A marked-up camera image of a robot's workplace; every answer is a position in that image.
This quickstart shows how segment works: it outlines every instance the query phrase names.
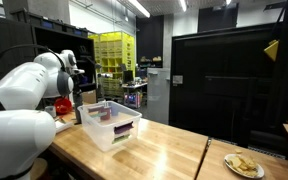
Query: plate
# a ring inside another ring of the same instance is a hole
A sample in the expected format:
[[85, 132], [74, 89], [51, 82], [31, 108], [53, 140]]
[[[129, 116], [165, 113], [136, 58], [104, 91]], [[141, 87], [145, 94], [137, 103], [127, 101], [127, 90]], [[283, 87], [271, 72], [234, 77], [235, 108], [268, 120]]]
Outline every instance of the plate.
[[238, 172], [237, 170], [235, 170], [233, 167], [231, 167], [231, 165], [228, 163], [228, 159], [230, 157], [234, 157], [236, 156], [236, 154], [228, 154], [224, 157], [224, 163], [226, 164], [226, 166], [228, 166], [232, 171], [236, 172], [237, 174], [241, 175], [241, 176], [244, 176], [244, 177], [247, 177], [247, 178], [251, 178], [251, 179], [260, 179], [264, 176], [264, 169], [258, 164], [256, 163], [256, 170], [257, 170], [257, 173], [258, 175], [257, 176], [247, 176], [245, 174], [242, 174], [240, 172]]

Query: desk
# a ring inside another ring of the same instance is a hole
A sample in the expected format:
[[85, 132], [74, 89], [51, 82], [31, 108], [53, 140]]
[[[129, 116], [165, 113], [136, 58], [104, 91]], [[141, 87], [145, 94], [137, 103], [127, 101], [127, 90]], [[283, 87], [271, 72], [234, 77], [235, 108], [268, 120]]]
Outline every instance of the desk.
[[243, 179], [242, 176], [234, 173], [224, 163], [225, 155], [234, 154], [236, 148], [242, 149], [243, 155], [252, 156], [262, 166], [265, 172], [262, 180], [288, 180], [288, 161], [216, 140], [212, 140], [209, 146], [197, 179]]
[[138, 96], [136, 96], [135, 98], [135, 104], [131, 104], [130, 103], [130, 98], [129, 98], [129, 95], [130, 95], [130, 89], [137, 89], [137, 88], [142, 88], [144, 86], [146, 86], [147, 83], [142, 83], [142, 84], [135, 84], [134, 86], [127, 86], [125, 84], [122, 85], [122, 88], [125, 88], [127, 90], [127, 98], [125, 99], [125, 95], [124, 95], [124, 105], [125, 106], [128, 106], [128, 107], [132, 107], [132, 108], [139, 108], [141, 105], [140, 105], [140, 102], [139, 102], [139, 98]]
[[286, 132], [288, 133], [288, 124], [283, 124], [284, 129], [286, 130]]
[[[71, 118], [74, 113], [63, 117]], [[141, 119], [137, 139], [105, 153], [81, 125], [57, 134], [49, 149], [96, 179], [194, 179], [207, 139]]]

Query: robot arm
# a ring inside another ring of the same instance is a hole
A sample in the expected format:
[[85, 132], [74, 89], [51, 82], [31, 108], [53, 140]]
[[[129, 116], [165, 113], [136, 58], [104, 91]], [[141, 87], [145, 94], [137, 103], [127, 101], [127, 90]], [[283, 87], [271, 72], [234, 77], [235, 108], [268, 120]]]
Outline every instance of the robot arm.
[[34, 109], [43, 97], [66, 96], [72, 89], [70, 75], [61, 70], [52, 53], [16, 67], [0, 81], [0, 179], [29, 179], [27, 172], [35, 158], [52, 143], [56, 132], [54, 119]]

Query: plastic container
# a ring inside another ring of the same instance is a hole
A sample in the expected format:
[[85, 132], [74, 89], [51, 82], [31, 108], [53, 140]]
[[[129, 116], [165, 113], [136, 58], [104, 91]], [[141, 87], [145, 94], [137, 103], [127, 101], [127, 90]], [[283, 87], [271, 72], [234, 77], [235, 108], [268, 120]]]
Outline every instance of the plastic container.
[[84, 131], [104, 152], [137, 137], [138, 123], [142, 117], [139, 112], [114, 101], [83, 105], [78, 107], [78, 110], [81, 113]]

